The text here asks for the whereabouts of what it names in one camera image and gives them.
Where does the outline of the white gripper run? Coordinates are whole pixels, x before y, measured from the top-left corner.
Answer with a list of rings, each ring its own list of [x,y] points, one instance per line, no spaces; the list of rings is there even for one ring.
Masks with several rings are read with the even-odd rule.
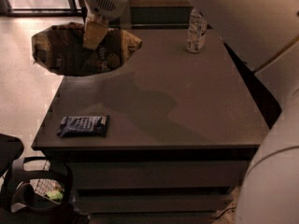
[[[84,0],[89,12],[84,26],[83,46],[95,50],[108,32],[108,20],[117,19],[129,0]]]

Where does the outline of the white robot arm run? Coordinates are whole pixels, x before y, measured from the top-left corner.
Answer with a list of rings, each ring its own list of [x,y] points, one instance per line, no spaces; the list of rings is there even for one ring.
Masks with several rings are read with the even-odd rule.
[[[281,108],[245,175],[235,224],[299,224],[299,0],[187,1]]]

